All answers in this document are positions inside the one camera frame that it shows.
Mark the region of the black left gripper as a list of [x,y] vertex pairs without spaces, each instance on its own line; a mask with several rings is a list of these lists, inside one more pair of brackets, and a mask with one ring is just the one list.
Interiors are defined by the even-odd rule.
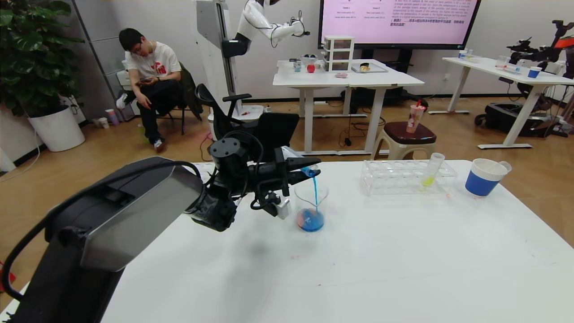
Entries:
[[248,167],[248,192],[260,196],[269,191],[281,191],[283,196],[290,196],[289,185],[314,179],[321,174],[321,170],[318,169],[321,162],[317,157],[285,159],[283,148],[276,148],[271,161]]

